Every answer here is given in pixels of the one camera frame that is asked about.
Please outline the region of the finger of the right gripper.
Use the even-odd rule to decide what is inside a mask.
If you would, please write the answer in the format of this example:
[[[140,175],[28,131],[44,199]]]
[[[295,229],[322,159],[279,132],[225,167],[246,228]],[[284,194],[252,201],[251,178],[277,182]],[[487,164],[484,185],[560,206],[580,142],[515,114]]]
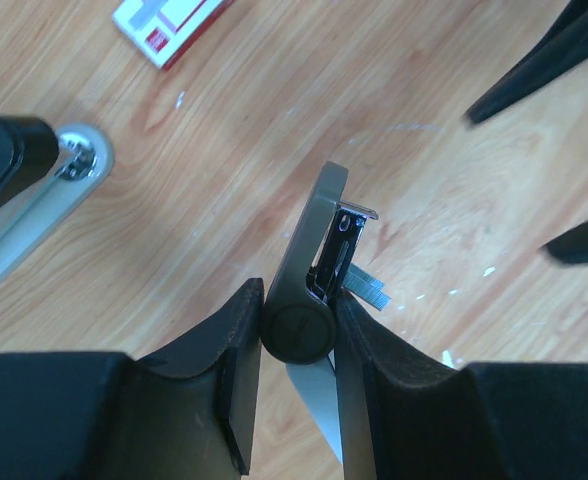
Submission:
[[[568,2],[538,43],[465,112],[479,125],[588,60],[588,0]]]
[[[588,264],[588,221],[550,240],[543,249],[562,264]]]

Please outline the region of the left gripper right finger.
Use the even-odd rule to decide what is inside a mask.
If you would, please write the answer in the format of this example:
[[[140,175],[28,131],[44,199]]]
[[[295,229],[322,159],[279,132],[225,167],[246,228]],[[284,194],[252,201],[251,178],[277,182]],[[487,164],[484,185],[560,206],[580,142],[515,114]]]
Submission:
[[[479,421],[470,383],[374,320],[350,294],[333,307],[347,479],[474,479]]]

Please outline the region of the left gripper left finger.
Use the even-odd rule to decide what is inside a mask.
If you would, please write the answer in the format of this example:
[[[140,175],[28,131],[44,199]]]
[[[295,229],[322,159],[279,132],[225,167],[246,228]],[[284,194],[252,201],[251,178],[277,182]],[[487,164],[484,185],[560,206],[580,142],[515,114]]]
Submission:
[[[121,476],[250,471],[264,285],[251,278],[214,314],[138,360],[118,422]]]

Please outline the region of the silver staple strip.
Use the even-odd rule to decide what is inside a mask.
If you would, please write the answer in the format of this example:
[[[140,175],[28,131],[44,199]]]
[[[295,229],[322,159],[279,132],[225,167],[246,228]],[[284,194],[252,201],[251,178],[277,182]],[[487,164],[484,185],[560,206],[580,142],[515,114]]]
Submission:
[[[348,268],[343,287],[378,311],[390,301],[390,297],[383,292],[384,283],[354,264]]]

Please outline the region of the grey stapler black hinge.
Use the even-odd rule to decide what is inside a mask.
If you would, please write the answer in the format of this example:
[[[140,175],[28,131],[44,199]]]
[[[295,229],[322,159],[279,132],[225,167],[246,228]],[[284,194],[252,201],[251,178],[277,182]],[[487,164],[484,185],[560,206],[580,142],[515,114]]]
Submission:
[[[343,200],[348,171],[327,162],[308,197],[260,322],[267,351],[285,363],[290,381],[336,458],[341,459],[333,349],[338,321],[331,310],[375,211]]]

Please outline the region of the black silver stapler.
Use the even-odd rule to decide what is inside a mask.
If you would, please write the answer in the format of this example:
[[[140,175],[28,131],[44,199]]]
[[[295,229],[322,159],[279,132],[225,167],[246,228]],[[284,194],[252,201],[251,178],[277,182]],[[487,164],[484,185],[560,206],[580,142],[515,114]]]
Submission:
[[[0,283],[110,174],[107,134],[0,115]]]

